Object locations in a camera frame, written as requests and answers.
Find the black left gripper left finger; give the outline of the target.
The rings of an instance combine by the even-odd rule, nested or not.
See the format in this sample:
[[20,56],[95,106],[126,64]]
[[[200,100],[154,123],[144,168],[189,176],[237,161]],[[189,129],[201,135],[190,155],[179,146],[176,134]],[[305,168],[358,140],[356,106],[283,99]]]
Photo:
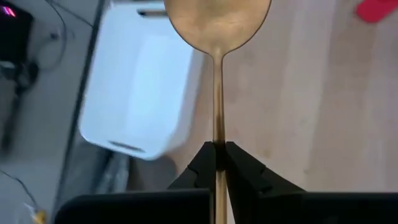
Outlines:
[[64,203],[55,224],[212,224],[216,152],[205,142],[165,190],[81,195]]

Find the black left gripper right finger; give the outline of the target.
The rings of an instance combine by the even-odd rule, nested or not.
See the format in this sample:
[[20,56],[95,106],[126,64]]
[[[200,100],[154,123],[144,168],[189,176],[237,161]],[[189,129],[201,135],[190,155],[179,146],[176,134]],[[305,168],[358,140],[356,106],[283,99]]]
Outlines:
[[236,223],[397,224],[396,193],[307,192],[233,142],[226,175]]

